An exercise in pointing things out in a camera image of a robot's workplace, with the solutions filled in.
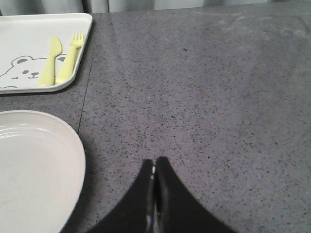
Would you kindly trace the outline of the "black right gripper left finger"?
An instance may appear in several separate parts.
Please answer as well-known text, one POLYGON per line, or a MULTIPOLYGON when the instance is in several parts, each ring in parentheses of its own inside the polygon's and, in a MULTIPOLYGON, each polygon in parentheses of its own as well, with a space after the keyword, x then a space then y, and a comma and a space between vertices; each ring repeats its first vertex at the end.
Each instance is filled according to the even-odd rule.
POLYGON ((110 213, 90 233, 152 233, 154 224, 155 167, 143 161, 131 187, 110 213))

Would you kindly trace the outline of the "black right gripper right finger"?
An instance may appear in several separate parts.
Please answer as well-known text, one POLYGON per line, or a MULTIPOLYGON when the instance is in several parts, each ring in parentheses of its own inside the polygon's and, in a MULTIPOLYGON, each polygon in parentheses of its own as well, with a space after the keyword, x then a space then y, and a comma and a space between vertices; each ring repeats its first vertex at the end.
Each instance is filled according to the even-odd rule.
POLYGON ((234 232, 194 198, 164 156, 156 161, 155 189, 160 233, 234 232))

